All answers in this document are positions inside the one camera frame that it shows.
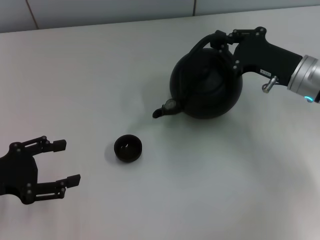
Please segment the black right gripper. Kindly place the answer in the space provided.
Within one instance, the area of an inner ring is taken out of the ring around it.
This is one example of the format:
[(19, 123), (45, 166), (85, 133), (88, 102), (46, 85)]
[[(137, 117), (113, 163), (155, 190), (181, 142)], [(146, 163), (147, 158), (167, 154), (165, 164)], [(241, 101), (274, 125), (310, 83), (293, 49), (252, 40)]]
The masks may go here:
[[(211, 37), (211, 47), (218, 49), (217, 67), (223, 72), (237, 72), (235, 61), (239, 61), (241, 74), (254, 72), (271, 79), (277, 77), (278, 84), (287, 86), (302, 56), (266, 40), (266, 28), (234, 29), (227, 34), (217, 30)], [(237, 44), (234, 53), (228, 45)]]

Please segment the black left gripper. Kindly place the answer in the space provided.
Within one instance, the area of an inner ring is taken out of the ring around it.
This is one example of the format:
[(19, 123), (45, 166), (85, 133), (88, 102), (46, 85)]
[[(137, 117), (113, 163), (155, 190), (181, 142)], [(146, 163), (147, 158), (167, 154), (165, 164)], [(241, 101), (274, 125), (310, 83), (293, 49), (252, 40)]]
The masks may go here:
[(0, 158), (0, 194), (16, 196), (25, 205), (63, 199), (67, 189), (79, 185), (81, 176), (77, 174), (54, 182), (37, 183), (38, 168), (33, 156), (65, 151), (66, 146), (66, 140), (50, 142), (46, 136), (11, 143), (7, 154)]

